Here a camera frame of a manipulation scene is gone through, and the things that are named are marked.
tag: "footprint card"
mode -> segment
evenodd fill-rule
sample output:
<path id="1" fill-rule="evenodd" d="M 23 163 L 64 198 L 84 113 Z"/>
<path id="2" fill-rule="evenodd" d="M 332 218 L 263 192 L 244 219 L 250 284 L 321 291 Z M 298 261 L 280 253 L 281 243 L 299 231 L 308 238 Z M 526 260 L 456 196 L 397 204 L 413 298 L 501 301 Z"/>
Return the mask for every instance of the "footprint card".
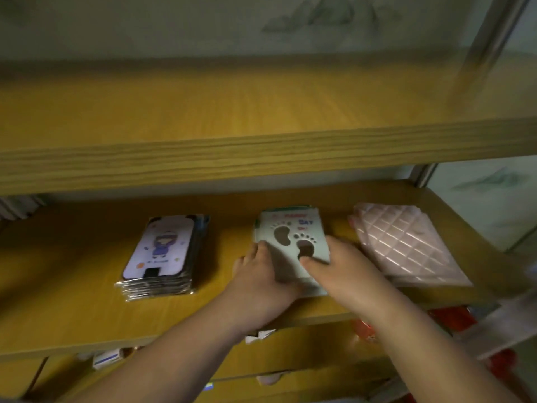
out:
<path id="1" fill-rule="evenodd" d="M 306 297 L 326 294 L 299 262 L 302 256 L 330 262 L 330 250 L 317 208 L 295 206 L 261 212 L 254 226 L 254 240 L 269 243 L 278 281 L 305 284 Z"/>
<path id="2" fill-rule="evenodd" d="M 195 218 L 194 215 L 151 218 L 123 271 L 123 278 L 178 274 L 185 264 Z"/>

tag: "right hand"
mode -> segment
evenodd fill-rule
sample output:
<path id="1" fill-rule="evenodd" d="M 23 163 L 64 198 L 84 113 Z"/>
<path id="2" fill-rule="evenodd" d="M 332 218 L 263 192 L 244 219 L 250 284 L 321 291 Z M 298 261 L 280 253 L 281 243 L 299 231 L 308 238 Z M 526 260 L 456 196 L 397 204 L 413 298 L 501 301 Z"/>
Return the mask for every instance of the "right hand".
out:
<path id="1" fill-rule="evenodd" d="M 343 307 L 366 319 L 382 313 L 386 303 L 401 296 L 375 265 L 351 243 L 332 236 L 330 264 L 301 257 L 300 264 Z"/>

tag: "stack of cards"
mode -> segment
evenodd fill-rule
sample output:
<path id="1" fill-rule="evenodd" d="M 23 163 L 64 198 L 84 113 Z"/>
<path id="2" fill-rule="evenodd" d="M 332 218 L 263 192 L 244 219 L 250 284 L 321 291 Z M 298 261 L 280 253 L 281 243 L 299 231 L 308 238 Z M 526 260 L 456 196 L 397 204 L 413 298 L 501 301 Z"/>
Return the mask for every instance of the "stack of cards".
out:
<path id="1" fill-rule="evenodd" d="M 127 301 L 192 293 L 192 272 L 209 216 L 159 216 L 142 238 L 116 283 Z"/>

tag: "white box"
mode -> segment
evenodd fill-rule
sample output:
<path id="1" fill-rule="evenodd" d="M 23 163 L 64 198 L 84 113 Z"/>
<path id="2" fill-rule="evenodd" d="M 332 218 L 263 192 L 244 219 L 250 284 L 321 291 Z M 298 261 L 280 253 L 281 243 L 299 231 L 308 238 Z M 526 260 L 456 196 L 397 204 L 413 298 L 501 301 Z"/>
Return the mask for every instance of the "white box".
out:
<path id="1" fill-rule="evenodd" d="M 301 256 L 330 262 L 330 250 L 317 208 L 294 206 L 265 210 L 256 220 L 253 236 L 255 242 L 264 240 L 269 244 L 276 280 L 304 284 L 307 291 L 303 297 L 326 295 L 299 262 Z"/>

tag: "card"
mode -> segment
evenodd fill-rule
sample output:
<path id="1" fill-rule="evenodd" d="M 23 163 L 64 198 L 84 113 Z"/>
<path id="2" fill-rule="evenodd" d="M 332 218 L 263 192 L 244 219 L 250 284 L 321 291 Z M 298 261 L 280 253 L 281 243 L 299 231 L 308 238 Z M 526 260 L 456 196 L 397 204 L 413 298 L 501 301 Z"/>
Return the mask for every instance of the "card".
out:
<path id="1" fill-rule="evenodd" d="M 195 218 L 193 215 L 151 218 L 123 271 L 123 278 L 178 274 L 185 264 Z"/>

